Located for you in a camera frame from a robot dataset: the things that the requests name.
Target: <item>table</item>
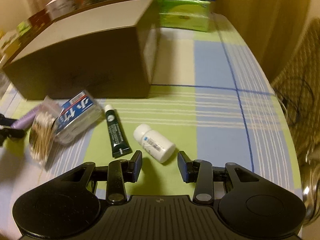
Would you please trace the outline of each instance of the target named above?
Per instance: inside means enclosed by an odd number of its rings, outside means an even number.
[[[225,17],[213,15],[211,25],[210,33],[161,30],[148,98],[98,100],[118,110],[133,150],[142,150],[132,136],[141,123],[177,146],[164,164],[143,151],[142,172],[137,183],[126,183],[127,194],[193,195],[195,184],[185,184],[177,167],[177,151],[183,150],[190,159],[214,166],[236,162],[302,197],[293,142],[268,80]],[[10,86],[0,113],[19,118],[38,103],[24,100]],[[11,210],[21,194],[83,162],[102,166],[113,160],[105,121],[68,147],[55,143],[48,170],[31,159],[27,142],[28,136],[24,142],[7,140],[0,149],[0,230],[11,239],[20,237]],[[99,183],[96,195],[104,198],[105,188]],[[221,185],[215,193],[221,197]]]

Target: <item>green tissue box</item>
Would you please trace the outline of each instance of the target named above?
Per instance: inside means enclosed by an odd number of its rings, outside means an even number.
[[[210,1],[158,0],[160,26],[207,32]]]

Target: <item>white medicine bottle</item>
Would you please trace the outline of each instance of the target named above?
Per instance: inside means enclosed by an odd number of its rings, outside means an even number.
[[[176,148],[174,143],[144,123],[134,130],[133,137],[143,149],[160,163],[169,159]]]

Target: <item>brown cardboard box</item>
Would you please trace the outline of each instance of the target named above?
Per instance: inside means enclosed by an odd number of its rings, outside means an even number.
[[[26,99],[148,95],[160,38],[156,0],[110,0],[40,30],[4,66]]]

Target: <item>blue stripe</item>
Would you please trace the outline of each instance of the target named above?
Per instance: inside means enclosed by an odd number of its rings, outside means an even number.
[[[233,69],[232,69],[232,67],[231,67],[229,55],[228,55],[228,53],[227,53],[226,46],[225,46],[225,44],[224,44],[224,42],[223,42],[223,38],[222,38],[222,35],[221,35],[221,33],[220,33],[220,30],[219,30],[219,27],[218,27],[216,21],[214,21],[214,24],[215,24],[216,29],[217,29],[217,31],[218,31],[218,34],[219,34],[219,37],[220,37],[220,40],[221,40],[221,44],[222,44],[222,47],[223,47],[223,50],[224,50],[224,53],[225,53],[225,55],[226,55],[226,58],[227,58],[227,61],[228,61],[229,67],[230,67],[230,71],[231,71],[231,74],[232,74],[233,82],[235,83],[236,93],[237,93],[237,97],[238,97],[238,101],[239,101],[239,106],[240,106],[240,111],[241,111],[241,114],[242,114],[242,117],[243,117],[243,122],[244,122],[245,131],[246,131],[246,133],[247,133],[248,146],[249,146],[249,152],[250,152],[250,160],[251,160],[251,169],[252,169],[252,172],[254,172],[253,156],[252,156],[251,143],[250,143],[250,138],[249,138],[249,131],[248,131],[247,123],[246,123],[246,121],[245,121],[243,108],[242,108],[242,105],[241,105],[241,100],[240,100],[239,90],[238,90],[238,87],[237,87],[237,84],[236,84],[235,74],[234,74]]]

